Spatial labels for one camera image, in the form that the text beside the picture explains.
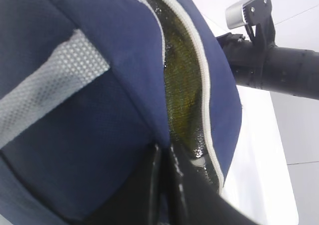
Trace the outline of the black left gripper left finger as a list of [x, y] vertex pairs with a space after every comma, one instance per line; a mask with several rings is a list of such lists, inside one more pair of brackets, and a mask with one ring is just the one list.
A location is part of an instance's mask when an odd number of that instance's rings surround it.
[[82, 222], [84, 225], [170, 225], [168, 148], [152, 145], [127, 180]]

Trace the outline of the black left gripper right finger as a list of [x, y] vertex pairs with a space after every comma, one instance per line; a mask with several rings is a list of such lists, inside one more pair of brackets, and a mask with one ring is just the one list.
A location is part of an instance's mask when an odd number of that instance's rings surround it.
[[255, 225], [202, 177], [185, 150], [169, 147], [169, 222], [172, 225]]

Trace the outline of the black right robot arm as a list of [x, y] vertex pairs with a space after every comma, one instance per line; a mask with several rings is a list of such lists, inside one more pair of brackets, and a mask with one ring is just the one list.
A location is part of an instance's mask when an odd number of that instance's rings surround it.
[[271, 19], [242, 34], [217, 37], [236, 84], [317, 100], [319, 54], [313, 50], [278, 47]]

